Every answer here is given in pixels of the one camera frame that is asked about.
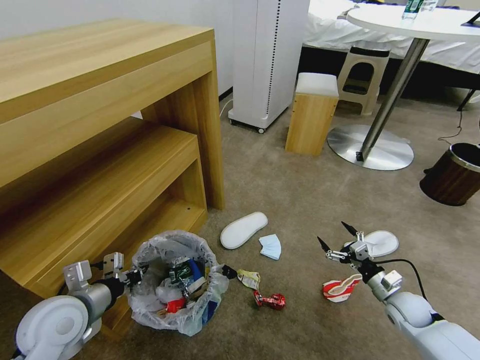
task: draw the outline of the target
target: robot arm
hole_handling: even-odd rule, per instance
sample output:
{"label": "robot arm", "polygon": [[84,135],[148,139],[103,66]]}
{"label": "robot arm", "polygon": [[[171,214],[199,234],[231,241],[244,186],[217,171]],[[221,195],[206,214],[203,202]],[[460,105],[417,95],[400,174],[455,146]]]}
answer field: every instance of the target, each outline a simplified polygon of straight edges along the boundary
{"label": "robot arm", "polygon": [[43,300],[30,309],[16,331],[15,360],[67,360],[102,327],[102,315],[128,287],[139,284],[146,268],[121,272],[124,256],[114,252],[103,258],[102,279],[89,284],[90,263],[63,268],[68,295]]}
{"label": "robot arm", "polygon": [[388,319],[416,345],[425,360],[480,359],[480,341],[476,337],[445,320],[426,298],[400,291],[402,276],[395,270],[386,273],[370,257],[363,233],[345,223],[344,226],[355,238],[340,251],[331,250],[318,238],[326,258],[350,264],[362,275],[363,282],[385,305]]}

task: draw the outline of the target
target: brown trash can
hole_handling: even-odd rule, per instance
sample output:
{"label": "brown trash can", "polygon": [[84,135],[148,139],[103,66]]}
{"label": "brown trash can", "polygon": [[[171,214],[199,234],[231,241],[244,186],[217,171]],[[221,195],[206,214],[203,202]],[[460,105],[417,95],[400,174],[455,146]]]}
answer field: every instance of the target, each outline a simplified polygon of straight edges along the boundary
{"label": "brown trash can", "polygon": [[464,205],[480,190],[480,147],[465,142],[451,145],[420,181],[420,188],[439,203]]}

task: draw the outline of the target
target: round table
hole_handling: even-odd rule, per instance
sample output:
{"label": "round table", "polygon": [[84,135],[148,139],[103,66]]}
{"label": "round table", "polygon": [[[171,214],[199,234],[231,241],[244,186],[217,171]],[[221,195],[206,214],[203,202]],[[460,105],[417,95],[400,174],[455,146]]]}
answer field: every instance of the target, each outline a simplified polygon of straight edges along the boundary
{"label": "round table", "polygon": [[362,28],[412,37],[413,41],[371,126],[343,125],[328,133],[331,149],[343,159],[375,170],[406,168],[414,159],[408,140],[382,131],[430,40],[480,42],[480,28],[462,26],[474,11],[436,8],[415,20],[402,20],[404,6],[364,6],[348,12],[347,20]]}

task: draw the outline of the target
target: wastebasket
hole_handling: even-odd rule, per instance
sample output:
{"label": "wastebasket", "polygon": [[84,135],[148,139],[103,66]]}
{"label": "wastebasket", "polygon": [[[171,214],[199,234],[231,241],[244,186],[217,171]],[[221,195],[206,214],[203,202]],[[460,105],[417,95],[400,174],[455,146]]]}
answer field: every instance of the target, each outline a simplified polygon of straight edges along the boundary
{"label": "wastebasket", "polygon": [[420,188],[441,204],[464,205],[480,189],[480,147],[451,145],[420,181]]}
{"label": "wastebasket", "polygon": [[[156,290],[167,275],[165,265],[177,257],[202,262],[209,269],[205,292],[192,306],[175,313],[159,314],[165,308]],[[229,280],[222,275],[222,265],[201,237],[185,231],[166,231],[144,242],[132,258],[135,266],[149,265],[142,282],[128,294],[132,318],[139,324],[158,330],[176,330],[193,336],[210,320],[227,291]]]}

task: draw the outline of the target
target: white tower air purifier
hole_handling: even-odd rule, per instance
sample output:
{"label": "white tower air purifier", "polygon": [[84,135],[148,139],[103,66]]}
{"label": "white tower air purifier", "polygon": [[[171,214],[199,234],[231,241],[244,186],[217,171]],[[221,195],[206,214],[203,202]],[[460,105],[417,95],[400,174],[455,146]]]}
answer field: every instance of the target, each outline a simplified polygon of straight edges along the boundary
{"label": "white tower air purifier", "polygon": [[310,0],[233,2],[231,123],[265,129],[292,103]]}

